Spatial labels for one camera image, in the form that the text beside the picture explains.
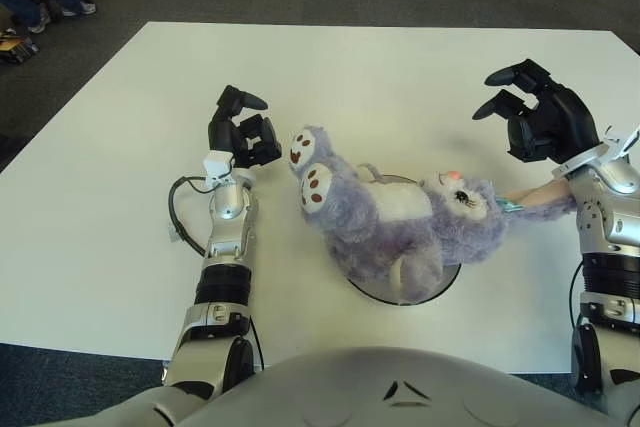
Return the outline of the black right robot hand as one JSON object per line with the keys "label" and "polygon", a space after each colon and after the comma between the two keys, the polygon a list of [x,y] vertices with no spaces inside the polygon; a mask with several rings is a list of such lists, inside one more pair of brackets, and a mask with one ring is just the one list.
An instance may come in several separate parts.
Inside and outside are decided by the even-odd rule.
{"label": "black right robot hand", "polygon": [[481,120],[496,114],[507,121],[508,153],[522,162],[550,159],[561,164],[601,144],[593,117],[581,98],[555,82],[548,71],[531,59],[489,75],[487,86],[514,85],[533,95],[533,108],[502,89],[476,110]]}

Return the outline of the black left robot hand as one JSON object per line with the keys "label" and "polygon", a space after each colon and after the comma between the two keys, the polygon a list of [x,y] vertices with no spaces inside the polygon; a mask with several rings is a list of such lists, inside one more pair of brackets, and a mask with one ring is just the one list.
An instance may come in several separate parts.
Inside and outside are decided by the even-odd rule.
{"label": "black left robot hand", "polygon": [[231,153],[238,168],[266,165],[279,159],[282,148],[270,119],[255,114],[236,125],[233,118],[243,109],[262,111],[268,109],[268,104],[253,94],[227,85],[208,125],[210,149]]}

